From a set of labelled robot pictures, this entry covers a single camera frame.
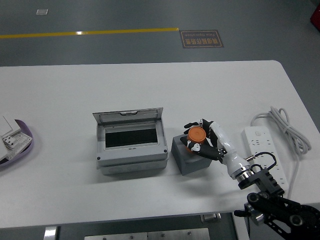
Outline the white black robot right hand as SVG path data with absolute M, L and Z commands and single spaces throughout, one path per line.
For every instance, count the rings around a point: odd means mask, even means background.
M 230 138 L 217 122 L 202 118 L 186 124 L 184 128 L 186 135 L 197 128 L 205 132 L 204 140 L 192 140 L 187 136 L 180 138 L 180 141 L 192 153 L 213 161 L 220 161 L 226 165 L 229 176 L 238 182 L 253 174 L 247 160 L 238 155 Z

